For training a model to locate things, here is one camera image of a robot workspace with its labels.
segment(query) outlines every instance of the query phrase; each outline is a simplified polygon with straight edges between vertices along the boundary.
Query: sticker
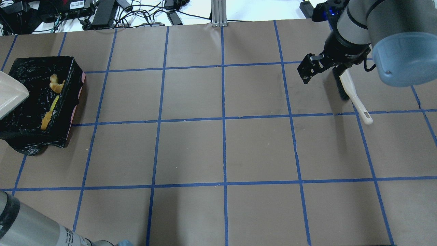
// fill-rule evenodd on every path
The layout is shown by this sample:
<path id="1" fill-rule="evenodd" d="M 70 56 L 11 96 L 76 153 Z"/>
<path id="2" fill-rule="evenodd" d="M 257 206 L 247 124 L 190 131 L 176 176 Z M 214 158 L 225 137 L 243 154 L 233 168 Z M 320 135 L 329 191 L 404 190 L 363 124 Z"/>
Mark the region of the sticker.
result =
<path id="1" fill-rule="evenodd" d="M 71 2 L 70 3 L 70 9 L 83 8 L 84 4 L 85 4 L 85 1 Z"/>
<path id="2" fill-rule="evenodd" d="M 90 241 L 59 225 L 59 238 L 55 246 L 92 246 Z"/>

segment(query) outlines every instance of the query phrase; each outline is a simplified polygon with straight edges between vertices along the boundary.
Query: white dustpan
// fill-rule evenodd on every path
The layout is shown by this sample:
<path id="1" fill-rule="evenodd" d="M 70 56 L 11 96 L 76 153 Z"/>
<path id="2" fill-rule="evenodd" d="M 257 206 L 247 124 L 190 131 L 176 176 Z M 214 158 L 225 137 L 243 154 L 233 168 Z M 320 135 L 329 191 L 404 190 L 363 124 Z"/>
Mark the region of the white dustpan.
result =
<path id="1" fill-rule="evenodd" d="M 28 96 L 29 92 L 22 83 L 0 71 L 0 119 Z"/>

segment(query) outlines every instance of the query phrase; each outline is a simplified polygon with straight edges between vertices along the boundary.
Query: grid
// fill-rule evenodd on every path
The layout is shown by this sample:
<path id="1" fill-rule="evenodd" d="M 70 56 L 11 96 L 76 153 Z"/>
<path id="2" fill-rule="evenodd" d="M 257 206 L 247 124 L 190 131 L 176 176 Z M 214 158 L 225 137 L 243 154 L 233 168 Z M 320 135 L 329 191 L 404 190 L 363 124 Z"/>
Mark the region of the grid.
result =
<path id="1" fill-rule="evenodd" d="M 168 47 L 168 39 L 169 39 L 169 27 L 166 28 L 166 40 L 165 40 L 165 50 L 164 50 L 164 61 L 163 66 L 160 68 L 145 68 L 145 69 L 124 69 L 124 70 L 110 70 L 110 64 L 112 60 L 112 54 L 114 51 L 114 46 L 116 43 L 116 37 L 117 37 L 117 30 L 114 32 L 113 40 L 112 40 L 112 46 L 111 46 L 111 52 L 109 56 L 109 60 L 107 63 L 106 70 L 97 70 L 97 71 L 88 71 L 87 74 L 95 74 L 95 73 L 103 73 L 104 76 L 104 83 L 100 95 L 100 100 L 98 104 L 97 109 L 97 116 L 94 123 L 79 123 L 79 124 L 73 124 L 73 127 L 84 127 L 84 126 L 93 126 L 93 134 L 90 141 L 90 147 L 87 157 L 87 162 L 85 166 L 85 172 L 83 175 L 82 185 L 81 186 L 75 186 L 75 187 L 39 187 L 39 188 L 18 188 L 18 183 L 20 181 L 20 176 L 23 171 L 23 168 L 26 163 L 26 156 L 23 157 L 23 160 L 21 162 L 21 166 L 18 172 L 18 176 L 15 182 L 15 186 L 13 188 L 6 188 L 3 189 L 4 191 L 10 191 L 14 195 L 17 191 L 38 191 L 38 190 L 80 190 L 80 196 L 77 204 L 77 210 L 76 210 L 76 216 L 74 219 L 74 226 L 73 230 L 76 230 L 77 222 L 79 219 L 79 213 L 82 203 L 82 197 L 84 190 L 115 190 L 115 189 L 143 189 L 143 188 L 150 188 L 150 202 L 149 202 L 149 213 L 148 213 L 148 226 L 147 226 L 147 233 L 146 233 L 146 245 L 150 245 L 150 230 L 151 230 L 151 224 L 152 224 L 152 214 L 153 214 L 153 199 L 154 199 L 154 191 L 155 188 L 170 188 L 170 187 L 196 187 L 196 186 L 222 186 L 223 187 L 223 196 L 224 196 L 224 230 L 225 230 L 225 245 L 229 245 L 229 233 L 228 233 L 228 193 L 227 193 L 227 187 L 228 186 L 241 186 L 241 185 L 271 185 L 271 184 L 298 184 L 300 195 L 301 195 L 301 202 L 302 202 L 302 213 L 305 223 L 305 232 L 307 237 L 307 243 L 308 245 L 311 245 L 311 230 L 309 227 L 308 222 L 308 216 L 307 216 L 307 210 L 306 210 L 306 204 L 305 204 L 305 192 L 304 192 L 304 186 L 303 184 L 310 184 L 310 183 L 353 183 L 353 182 L 373 182 L 376 194 L 378 196 L 378 201 L 380 205 L 380 209 L 384 218 L 385 227 L 387 230 L 388 238 L 390 240 L 390 243 L 394 245 L 393 236 L 390 230 L 389 221 L 387 219 L 385 208 L 383 204 L 383 198 L 381 196 L 381 192 L 379 190 L 378 182 L 383 181 L 402 181 L 402 180 L 427 180 L 427 179 L 437 179 L 437 176 L 404 176 L 404 177 L 376 177 L 375 170 L 372 164 L 371 154 L 368 148 L 368 144 L 366 142 L 366 136 L 363 131 L 363 126 L 361 124 L 361 121 L 359 119 L 359 115 L 357 113 L 357 110 L 354 108 L 353 112 L 344 112 L 344 113 L 306 113 L 306 114 L 293 114 L 291 104 L 290 104 L 290 98 L 289 98 L 289 92 L 288 92 L 288 85 L 287 85 L 287 78 L 286 78 L 286 72 L 285 72 L 285 64 L 293 64 L 293 63 L 300 63 L 299 61 L 284 61 L 283 54 L 282 54 L 282 47 L 281 47 L 281 40 L 280 40 L 280 33 L 277 28 L 277 23 L 274 21 L 274 28 L 276 33 L 276 39 L 277 39 L 277 45 L 279 50 L 279 55 L 281 58 L 280 62 L 269 62 L 269 63 L 245 63 L 245 64 L 225 64 L 225 46 L 224 46 L 224 29 L 221 28 L 221 64 L 216 65 L 205 65 L 205 66 L 187 66 L 187 67 L 166 67 L 166 57 L 167 57 L 167 47 Z M 61 51 L 65 42 L 65 39 L 67 37 L 67 33 L 64 33 L 61 46 L 58 51 L 58 56 L 61 55 Z M 7 63 L 7 59 L 9 58 L 9 55 L 14 47 L 15 41 L 17 39 L 17 36 L 15 36 L 13 43 L 9 49 L 9 52 L 7 54 L 7 57 L 2 65 L 2 70 L 5 68 L 5 65 Z M 280 114 L 280 115 L 261 115 L 261 116 L 226 116 L 225 115 L 225 71 L 226 67 L 239 67 L 239 66 L 262 66 L 262 65 L 281 65 L 282 69 L 282 79 L 284 82 L 284 93 L 286 97 L 287 102 L 287 109 L 288 114 Z M 192 68 L 210 68 L 210 67 L 220 67 L 221 73 L 222 73 L 222 117 L 210 117 L 210 118 L 190 118 L 190 119 L 161 119 L 162 118 L 162 109 L 163 109 L 163 94 L 164 94 L 164 78 L 166 70 L 174 70 L 174 69 L 192 69 Z M 114 122 L 101 122 L 99 121 L 99 115 L 101 111 L 102 101 L 105 93 L 105 86 L 106 81 L 108 78 L 109 73 L 117 73 L 117 72 L 129 72 L 129 71 L 144 71 L 144 70 L 160 70 L 162 71 L 162 82 L 161 82 L 161 90 L 160 90 L 160 106 L 159 106 L 159 116 L 158 120 L 138 120 L 138 121 L 114 121 Z M 416 90 L 413 86 L 411 86 L 411 90 L 416 98 L 417 104 L 419 106 L 419 109 L 417 110 L 396 110 L 396 111 L 372 111 L 369 112 L 371 115 L 376 114 L 403 114 L 403 113 L 418 113 L 421 112 L 424 116 L 424 119 L 428 125 L 430 134 L 432 135 L 432 138 L 434 140 L 435 145 L 437 146 L 437 138 L 436 134 L 431 126 L 431 123 L 427 117 L 427 112 L 437 112 L 437 109 L 423 109 L 421 106 L 421 102 L 419 99 L 419 96 L 416 93 Z M 372 178 L 358 178 L 358 179 L 303 179 L 301 175 L 300 170 L 300 163 L 299 163 L 299 156 L 297 151 L 297 146 L 299 142 L 296 140 L 295 136 L 295 128 L 294 128 L 294 119 L 298 117 L 314 117 L 314 116 L 340 116 L 340 115 L 355 115 L 362 142 L 365 148 L 365 153 L 367 156 L 367 160 L 369 163 L 371 176 Z M 294 149 L 294 156 L 296 161 L 296 169 L 298 174 L 297 180 L 273 180 L 273 181 L 245 181 L 245 182 L 228 182 L 227 181 L 227 170 L 226 170 L 226 121 L 227 120 L 239 120 L 239 119 L 262 119 L 262 118 L 289 118 L 290 121 L 290 132 L 293 139 L 293 149 Z M 215 182 L 215 183 L 176 183 L 176 184 L 155 184 L 156 180 L 156 168 L 157 168 L 157 159 L 158 159 L 158 149 L 159 149 L 159 141 L 160 141 L 160 128 L 161 123 L 166 122 L 183 122 L 183 121 L 222 121 L 222 134 L 223 134 L 223 182 Z M 155 151 L 154 151 L 154 161 L 153 161 L 153 175 L 152 175 L 152 183 L 150 185 L 131 185 L 131 186 L 86 186 L 86 179 L 87 179 L 87 172 L 88 167 L 90 163 L 91 153 L 93 151 L 93 144 L 94 144 L 94 137 L 96 135 L 96 131 L 98 126 L 100 125 L 115 125 L 115 124 L 142 124 L 142 123 L 156 123 L 157 124 L 157 130 L 156 130 L 156 141 L 155 141 Z"/>

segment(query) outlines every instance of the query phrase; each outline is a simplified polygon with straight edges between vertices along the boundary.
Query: black power supply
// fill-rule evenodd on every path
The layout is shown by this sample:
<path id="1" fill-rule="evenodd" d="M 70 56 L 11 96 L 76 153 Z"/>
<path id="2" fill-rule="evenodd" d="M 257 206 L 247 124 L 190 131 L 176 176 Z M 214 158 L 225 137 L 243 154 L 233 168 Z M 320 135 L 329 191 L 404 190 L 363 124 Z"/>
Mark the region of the black power supply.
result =
<path id="1" fill-rule="evenodd" d="M 69 20 L 90 16 L 94 12 L 93 0 L 42 0 L 38 7 L 38 15 L 45 23 L 54 22 L 58 14 L 61 20 Z"/>

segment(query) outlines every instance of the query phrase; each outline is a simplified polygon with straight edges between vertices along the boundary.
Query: white plastic object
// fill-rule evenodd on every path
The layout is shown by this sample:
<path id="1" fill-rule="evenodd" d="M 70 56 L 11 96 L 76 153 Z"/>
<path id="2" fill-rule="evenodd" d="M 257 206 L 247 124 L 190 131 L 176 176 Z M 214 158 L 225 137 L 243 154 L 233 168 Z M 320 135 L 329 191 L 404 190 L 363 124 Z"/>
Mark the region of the white plastic object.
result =
<path id="1" fill-rule="evenodd" d="M 361 102 L 360 98 L 357 95 L 357 90 L 355 89 L 354 81 L 349 73 L 349 70 L 340 75 L 341 84 L 343 85 L 344 91 L 347 93 L 349 98 L 352 100 L 352 103 L 357 108 L 358 114 L 361 117 L 361 120 L 366 125 L 370 125 L 373 123 L 372 116 L 370 116 L 364 104 Z"/>
<path id="2" fill-rule="evenodd" d="M 0 71 L 0 119 L 5 117 L 28 96 L 29 92 L 22 83 Z"/>

